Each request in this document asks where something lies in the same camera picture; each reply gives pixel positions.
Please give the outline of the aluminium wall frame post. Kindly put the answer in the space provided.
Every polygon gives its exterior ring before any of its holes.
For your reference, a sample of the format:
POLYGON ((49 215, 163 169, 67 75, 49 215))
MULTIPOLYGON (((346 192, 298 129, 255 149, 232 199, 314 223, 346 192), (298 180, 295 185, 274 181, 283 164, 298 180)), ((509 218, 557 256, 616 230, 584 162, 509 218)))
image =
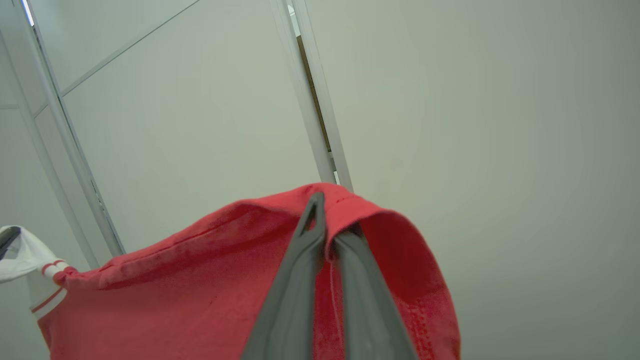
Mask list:
POLYGON ((320 180, 354 191, 309 0, 269 0, 320 180))

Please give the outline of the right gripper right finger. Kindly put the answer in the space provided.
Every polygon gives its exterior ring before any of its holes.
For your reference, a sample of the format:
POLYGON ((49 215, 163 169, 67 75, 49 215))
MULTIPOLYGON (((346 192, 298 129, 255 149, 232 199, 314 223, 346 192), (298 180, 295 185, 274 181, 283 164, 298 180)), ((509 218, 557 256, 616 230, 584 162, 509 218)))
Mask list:
POLYGON ((345 231, 333 243, 342 278, 346 360, 419 360, 366 238, 345 231))

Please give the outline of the grey metal frame with brackets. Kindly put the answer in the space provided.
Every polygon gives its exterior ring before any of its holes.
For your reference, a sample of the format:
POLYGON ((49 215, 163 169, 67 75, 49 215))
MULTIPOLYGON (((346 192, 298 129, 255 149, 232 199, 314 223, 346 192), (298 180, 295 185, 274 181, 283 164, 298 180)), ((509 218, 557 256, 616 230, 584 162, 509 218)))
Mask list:
POLYGON ((99 268, 125 253, 55 73, 36 0, 0 0, 0 194, 15 192, 14 223, 58 256, 99 268))

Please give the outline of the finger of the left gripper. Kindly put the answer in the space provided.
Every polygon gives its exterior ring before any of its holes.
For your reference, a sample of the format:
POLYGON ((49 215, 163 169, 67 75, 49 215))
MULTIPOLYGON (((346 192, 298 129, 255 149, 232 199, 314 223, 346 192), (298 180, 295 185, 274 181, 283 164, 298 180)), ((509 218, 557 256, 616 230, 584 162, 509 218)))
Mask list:
POLYGON ((21 234, 22 230, 18 226, 9 226, 0 230, 0 261, 4 259, 13 242, 21 234))

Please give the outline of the red shorts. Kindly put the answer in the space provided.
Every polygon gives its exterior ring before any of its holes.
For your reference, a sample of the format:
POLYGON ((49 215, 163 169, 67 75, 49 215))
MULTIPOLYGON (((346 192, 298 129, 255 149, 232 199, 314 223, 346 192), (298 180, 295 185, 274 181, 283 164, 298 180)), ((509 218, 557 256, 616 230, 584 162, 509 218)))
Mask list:
POLYGON ((21 228, 0 284, 27 277, 50 360, 242 360, 307 202, 324 194, 313 360, 346 360, 334 239, 363 235, 418 360, 460 360, 457 315, 423 235, 402 214, 330 183, 245 199, 149 247, 80 272, 21 228))

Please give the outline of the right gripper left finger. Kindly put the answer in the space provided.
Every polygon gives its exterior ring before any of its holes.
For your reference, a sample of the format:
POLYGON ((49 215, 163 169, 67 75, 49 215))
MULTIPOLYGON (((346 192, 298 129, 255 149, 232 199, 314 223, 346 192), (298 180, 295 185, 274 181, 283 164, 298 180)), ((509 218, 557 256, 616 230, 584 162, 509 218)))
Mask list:
POLYGON ((241 360, 313 360, 316 276, 327 237, 325 196, 302 212, 241 360))

